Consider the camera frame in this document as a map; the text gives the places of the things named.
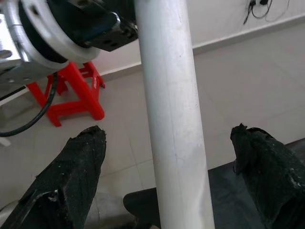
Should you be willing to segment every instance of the black wire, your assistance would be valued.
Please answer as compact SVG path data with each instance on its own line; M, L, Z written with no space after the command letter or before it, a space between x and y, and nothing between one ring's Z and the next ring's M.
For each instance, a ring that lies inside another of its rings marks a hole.
M48 100L47 100L46 104L44 105L44 107L41 109L41 111L36 115L35 118L33 118L30 122L28 122L27 124L15 129L15 130L5 132L5 133L0 132L0 137L10 137L10 136L20 134L21 132L26 131L27 129L31 128L34 124L36 124L44 116L44 114L47 112L47 110L51 106L53 99L55 97L55 94L56 94L57 82L58 82L58 74L54 73L53 74L53 85L52 85Z
M266 12L263 16L256 16L256 15L254 14L254 12L253 12L253 8L254 8L254 7L252 7L252 8L251 8L251 13L252 13L253 17L255 17L256 19L263 19L263 18L265 18L265 17L267 16L267 14L269 13L269 11L270 11L272 2L273 2L273 0L270 0L270 4L268 4L268 6L267 6L267 7L268 7L267 12Z

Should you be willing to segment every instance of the baseboard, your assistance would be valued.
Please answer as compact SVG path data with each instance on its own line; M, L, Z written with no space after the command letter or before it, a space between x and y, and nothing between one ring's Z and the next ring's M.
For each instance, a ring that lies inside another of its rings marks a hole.
M305 22L305 14L295 16L295 17L292 17L292 18L289 18L286 20L279 21L278 23L274 23L271 25L265 25L265 26L259 27L257 29L243 31L243 32L234 34L232 36L227 36L227 37L223 37L221 39L198 44L193 47L193 53L194 53L194 55L199 55L199 54L209 52L209 51L212 51L215 49L220 49L225 46L244 42L244 41L253 39L255 37L260 37L260 36L263 36L268 33L284 30L284 29L299 25L304 22ZM109 80L115 80L115 79L121 78L126 75L137 73L141 70L142 70L142 64L141 64L141 62L139 62L139 63L135 63L131 66L121 68L118 71L104 73L103 76L105 78L105 81L109 81Z

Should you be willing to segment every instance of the white pvc pipe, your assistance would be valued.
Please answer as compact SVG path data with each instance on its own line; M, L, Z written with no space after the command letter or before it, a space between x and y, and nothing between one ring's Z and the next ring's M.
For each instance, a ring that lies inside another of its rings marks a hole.
M162 229L214 229L186 0L135 7Z

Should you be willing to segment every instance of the red stand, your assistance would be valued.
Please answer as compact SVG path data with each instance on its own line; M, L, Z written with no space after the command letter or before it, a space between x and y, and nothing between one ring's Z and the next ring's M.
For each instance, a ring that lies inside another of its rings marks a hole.
M85 78L92 78L90 88ZM51 89L53 76L48 76L48 85L43 93L37 83L28 84L27 87L36 98L41 107L48 99ZM55 126L61 126L59 116L71 115L73 113L89 111L95 120L104 118L105 113L99 103L99 87L105 88L104 80L100 77L92 62L84 64L84 68L78 69L76 63L70 62L69 65L58 72L57 93L67 91L68 82L79 97L79 101L65 102L51 105L47 111L47 116Z

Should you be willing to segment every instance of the tiled floor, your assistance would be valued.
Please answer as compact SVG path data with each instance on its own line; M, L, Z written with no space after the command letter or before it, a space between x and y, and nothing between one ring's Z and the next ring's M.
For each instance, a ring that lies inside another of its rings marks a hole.
M209 168L234 160L230 130L240 122L264 128L284 143L305 137L305 46L292 37L304 37L303 27L196 56ZM294 45L285 42L290 38ZM155 186L142 73L107 82L100 98L106 111L102 121L84 113L64 118L56 128L44 117L10 138L12 146L0 146L0 207L20 198L68 138L92 125L107 132L98 191L123 197ZM30 94L6 104L0 108L1 131L38 111Z

